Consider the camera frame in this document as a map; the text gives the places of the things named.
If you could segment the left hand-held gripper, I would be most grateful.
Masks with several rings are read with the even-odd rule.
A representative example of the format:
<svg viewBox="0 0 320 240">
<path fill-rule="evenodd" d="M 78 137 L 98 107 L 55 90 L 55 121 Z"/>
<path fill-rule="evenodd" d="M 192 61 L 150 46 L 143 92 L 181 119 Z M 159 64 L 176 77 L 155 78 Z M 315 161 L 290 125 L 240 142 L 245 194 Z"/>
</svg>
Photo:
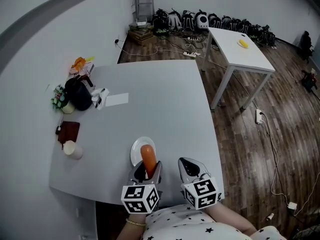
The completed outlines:
<svg viewBox="0 0 320 240">
<path fill-rule="evenodd" d="M 121 193 L 121 202 L 129 214 L 151 214 L 159 209 L 162 192 L 162 162 L 158 161 L 151 180 L 144 182 L 144 163 L 141 160 L 128 175 Z"/>
</svg>

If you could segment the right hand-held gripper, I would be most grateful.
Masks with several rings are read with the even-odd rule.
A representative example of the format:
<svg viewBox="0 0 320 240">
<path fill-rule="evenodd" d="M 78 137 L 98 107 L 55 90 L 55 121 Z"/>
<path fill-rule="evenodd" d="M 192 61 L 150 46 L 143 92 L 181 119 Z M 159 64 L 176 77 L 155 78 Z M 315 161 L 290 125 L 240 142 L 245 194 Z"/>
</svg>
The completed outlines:
<svg viewBox="0 0 320 240">
<path fill-rule="evenodd" d="M 197 160 L 180 157 L 178 159 L 181 189 L 184 198 L 196 210 L 215 205 L 218 202 L 218 185 L 206 166 Z"/>
</svg>

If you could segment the orange carrot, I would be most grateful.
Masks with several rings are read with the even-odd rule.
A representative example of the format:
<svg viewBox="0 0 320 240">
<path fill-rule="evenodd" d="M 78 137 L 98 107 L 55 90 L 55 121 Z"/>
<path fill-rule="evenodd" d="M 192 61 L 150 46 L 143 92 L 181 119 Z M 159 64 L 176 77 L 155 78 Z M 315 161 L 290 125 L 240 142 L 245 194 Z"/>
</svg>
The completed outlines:
<svg viewBox="0 0 320 240">
<path fill-rule="evenodd" d="M 157 167 L 155 151 L 151 145 L 145 144 L 140 148 L 140 154 L 147 176 L 151 179 Z"/>
</svg>

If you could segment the person's left forearm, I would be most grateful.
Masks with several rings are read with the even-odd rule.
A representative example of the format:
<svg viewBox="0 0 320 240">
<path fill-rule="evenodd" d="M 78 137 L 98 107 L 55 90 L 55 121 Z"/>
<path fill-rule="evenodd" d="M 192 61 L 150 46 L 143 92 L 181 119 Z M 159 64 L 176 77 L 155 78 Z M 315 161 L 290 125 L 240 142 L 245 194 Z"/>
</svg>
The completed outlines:
<svg viewBox="0 0 320 240">
<path fill-rule="evenodd" d="M 146 227 L 145 214 L 130 214 L 117 240 L 140 240 Z"/>
</svg>

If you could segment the person's right forearm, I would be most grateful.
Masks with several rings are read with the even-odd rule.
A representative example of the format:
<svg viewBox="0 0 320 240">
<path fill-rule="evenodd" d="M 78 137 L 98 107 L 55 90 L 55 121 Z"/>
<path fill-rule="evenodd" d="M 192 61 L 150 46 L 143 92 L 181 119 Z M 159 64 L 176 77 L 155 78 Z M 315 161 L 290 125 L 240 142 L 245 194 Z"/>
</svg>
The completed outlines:
<svg viewBox="0 0 320 240">
<path fill-rule="evenodd" d="M 258 231 L 246 218 L 220 202 L 207 207 L 205 212 L 215 221 L 215 240 L 251 240 Z"/>
</svg>

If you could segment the grey table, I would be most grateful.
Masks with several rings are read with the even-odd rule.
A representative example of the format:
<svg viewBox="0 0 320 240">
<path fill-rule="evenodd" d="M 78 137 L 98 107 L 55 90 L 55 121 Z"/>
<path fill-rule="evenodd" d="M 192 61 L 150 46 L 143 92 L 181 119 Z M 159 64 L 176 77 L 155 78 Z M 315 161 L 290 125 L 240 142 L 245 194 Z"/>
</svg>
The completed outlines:
<svg viewBox="0 0 320 240">
<path fill-rule="evenodd" d="M 221 160 L 209 103 L 194 60 L 158 60 L 96 67 L 91 75 L 110 95 L 128 94 L 128 102 L 75 111 L 65 121 L 80 124 L 81 159 L 67 157 L 59 142 L 53 149 L 49 184 L 62 192 L 109 204 L 121 203 L 132 169 L 130 151 L 140 137 L 155 144 L 162 163 L 160 204 L 185 202 L 178 160 L 203 163 L 225 197 Z"/>
</svg>

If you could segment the white cup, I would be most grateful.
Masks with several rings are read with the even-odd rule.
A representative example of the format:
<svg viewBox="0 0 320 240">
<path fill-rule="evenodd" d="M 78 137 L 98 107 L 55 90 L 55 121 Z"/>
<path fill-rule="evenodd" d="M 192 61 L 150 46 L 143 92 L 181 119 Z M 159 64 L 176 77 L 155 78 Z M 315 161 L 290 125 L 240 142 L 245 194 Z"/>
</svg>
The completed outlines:
<svg viewBox="0 0 320 240">
<path fill-rule="evenodd" d="M 68 140 L 63 144 L 64 154 L 71 159 L 79 160 L 83 156 L 83 149 L 74 141 Z"/>
</svg>

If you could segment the white paper sheet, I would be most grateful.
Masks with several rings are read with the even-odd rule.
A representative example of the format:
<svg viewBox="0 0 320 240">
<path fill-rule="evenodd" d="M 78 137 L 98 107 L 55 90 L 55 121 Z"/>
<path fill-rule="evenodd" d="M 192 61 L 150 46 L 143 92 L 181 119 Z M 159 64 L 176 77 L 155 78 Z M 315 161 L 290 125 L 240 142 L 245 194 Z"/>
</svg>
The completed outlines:
<svg viewBox="0 0 320 240">
<path fill-rule="evenodd" d="M 105 99 L 105 106 L 117 106 L 122 104 L 127 104 L 129 102 L 129 94 L 128 93 L 121 93 L 115 95 L 108 95 Z"/>
</svg>

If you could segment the brown wallet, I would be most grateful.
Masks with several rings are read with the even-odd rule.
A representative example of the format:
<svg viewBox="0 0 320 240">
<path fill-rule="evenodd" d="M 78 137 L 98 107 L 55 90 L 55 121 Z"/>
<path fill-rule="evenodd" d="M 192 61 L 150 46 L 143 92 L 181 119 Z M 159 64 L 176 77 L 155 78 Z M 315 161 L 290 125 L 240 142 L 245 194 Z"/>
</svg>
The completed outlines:
<svg viewBox="0 0 320 240">
<path fill-rule="evenodd" d="M 67 141 L 77 141 L 80 123 L 74 121 L 63 121 L 55 130 L 57 140 L 63 145 Z"/>
</svg>

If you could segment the crumpled white wrapper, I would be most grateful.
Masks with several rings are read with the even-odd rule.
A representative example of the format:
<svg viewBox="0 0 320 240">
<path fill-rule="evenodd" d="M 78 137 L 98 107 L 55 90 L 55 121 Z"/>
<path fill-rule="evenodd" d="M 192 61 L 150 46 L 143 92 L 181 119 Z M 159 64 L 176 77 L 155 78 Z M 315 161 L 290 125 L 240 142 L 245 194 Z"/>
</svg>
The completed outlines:
<svg viewBox="0 0 320 240">
<path fill-rule="evenodd" d="M 98 88 L 91 93 L 92 104 L 99 111 L 104 107 L 108 94 L 109 90 L 107 88 Z"/>
</svg>

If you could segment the black kettle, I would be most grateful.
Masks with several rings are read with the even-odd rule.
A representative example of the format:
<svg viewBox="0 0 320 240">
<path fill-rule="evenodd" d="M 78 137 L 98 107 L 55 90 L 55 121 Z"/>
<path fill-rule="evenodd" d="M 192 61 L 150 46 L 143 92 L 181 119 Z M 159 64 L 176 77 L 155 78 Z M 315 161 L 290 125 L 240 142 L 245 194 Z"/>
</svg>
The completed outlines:
<svg viewBox="0 0 320 240">
<path fill-rule="evenodd" d="M 69 101 L 79 111 L 87 110 L 92 104 L 92 95 L 78 78 L 70 78 L 64 86 Z"/>
</svg>

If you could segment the flower pot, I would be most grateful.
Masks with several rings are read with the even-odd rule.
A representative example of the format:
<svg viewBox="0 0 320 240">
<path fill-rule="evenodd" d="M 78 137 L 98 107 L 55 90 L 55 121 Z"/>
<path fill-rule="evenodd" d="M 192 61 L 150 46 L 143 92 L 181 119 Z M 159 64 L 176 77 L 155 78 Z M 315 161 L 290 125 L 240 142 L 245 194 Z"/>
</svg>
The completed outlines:
<svg viewBox="0 0 320 240">
<path fill-rule="evenodd" d="M 61 111 L 64 114 L 71 114 L 75 110 L 75 106 L 71 103 L 65 88 L 61 84 L 53 90 L 51 103 L 55 110 Z"/>
</svg>

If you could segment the white pink box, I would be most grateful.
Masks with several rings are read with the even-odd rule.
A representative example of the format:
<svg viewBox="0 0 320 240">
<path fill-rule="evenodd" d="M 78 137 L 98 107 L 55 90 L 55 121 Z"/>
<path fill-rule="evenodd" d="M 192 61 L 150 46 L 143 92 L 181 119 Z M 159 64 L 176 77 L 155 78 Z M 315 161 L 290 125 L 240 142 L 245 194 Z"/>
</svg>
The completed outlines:
<svg viewBox="0 0 320 240">
<path fill-rule="evenodd" d="M 84 73 L 88 76 L 91 75 L 93 69 L 94 69 L 95 65 L 94 62 L 92 60 L 90 61 L 86 61 L 83 67 Z"/>
</svg>

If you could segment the stack of cardboard boxes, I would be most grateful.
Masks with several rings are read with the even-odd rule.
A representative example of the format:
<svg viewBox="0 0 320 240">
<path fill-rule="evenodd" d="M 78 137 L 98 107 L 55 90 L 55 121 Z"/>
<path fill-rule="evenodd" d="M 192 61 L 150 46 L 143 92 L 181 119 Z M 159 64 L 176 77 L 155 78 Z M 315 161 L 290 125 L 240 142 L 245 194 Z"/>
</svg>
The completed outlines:
<svg viewBox="0 0 320 240">
<path fill-rule="evenodd" d="M 130 26 L 128 36 L 140 46 L 146 46 L 154 41 L 154 34 L 149 28 Z"/>
</svg>

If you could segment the metal ladder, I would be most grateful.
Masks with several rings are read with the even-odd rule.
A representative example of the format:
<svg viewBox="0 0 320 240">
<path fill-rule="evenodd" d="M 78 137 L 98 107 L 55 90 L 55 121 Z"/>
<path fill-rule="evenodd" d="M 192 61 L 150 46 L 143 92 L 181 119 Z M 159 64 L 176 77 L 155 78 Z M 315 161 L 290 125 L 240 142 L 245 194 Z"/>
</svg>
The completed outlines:
<svg viewBox="0 0 320 240">
<path fill-rule="evenodd" d="M 154 0 L 134 0 L 135 18 L 138 21 L 150 21 L 155 13 Z"/>
</svg>

